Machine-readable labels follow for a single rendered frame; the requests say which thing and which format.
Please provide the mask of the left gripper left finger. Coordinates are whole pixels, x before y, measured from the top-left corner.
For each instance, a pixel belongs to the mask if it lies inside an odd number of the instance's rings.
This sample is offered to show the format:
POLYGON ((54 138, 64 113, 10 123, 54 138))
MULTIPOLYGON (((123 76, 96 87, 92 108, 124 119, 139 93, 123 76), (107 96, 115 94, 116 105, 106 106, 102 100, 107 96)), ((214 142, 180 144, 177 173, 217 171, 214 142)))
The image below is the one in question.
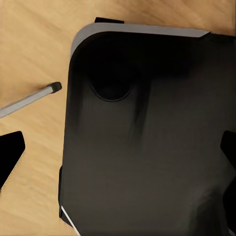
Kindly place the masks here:
POLYGON ((22 131, 0 136, 0 189, 25 150, 22 131))

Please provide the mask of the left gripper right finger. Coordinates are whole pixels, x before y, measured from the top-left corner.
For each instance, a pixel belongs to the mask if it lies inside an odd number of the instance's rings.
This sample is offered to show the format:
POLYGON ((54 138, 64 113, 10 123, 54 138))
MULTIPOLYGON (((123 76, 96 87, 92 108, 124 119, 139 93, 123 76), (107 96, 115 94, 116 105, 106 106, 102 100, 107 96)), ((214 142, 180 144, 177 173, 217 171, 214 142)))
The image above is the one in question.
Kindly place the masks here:
POLYGON ((236 133, 224 131, 220 148, 236 170, 236 133))

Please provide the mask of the camera tripod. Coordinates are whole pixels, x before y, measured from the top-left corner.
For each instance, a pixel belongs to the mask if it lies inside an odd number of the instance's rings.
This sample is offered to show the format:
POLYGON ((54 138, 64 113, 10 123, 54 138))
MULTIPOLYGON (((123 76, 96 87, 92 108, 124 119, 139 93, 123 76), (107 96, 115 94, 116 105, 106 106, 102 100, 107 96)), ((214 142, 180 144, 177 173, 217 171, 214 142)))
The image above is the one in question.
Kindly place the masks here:
POLYGON ((47 85, 46 88, 37 91, 33 93, 32 95, 29 95, 23 99, 20 99, 14 103, 9 104, 8 106, 5 106, 3 108, 0 108, 0 119, 31 104, 35 100, 38 100, 48 94, 53 94, 58 92, 61 89, 60 82, 53 82, 49 85, 47 85))

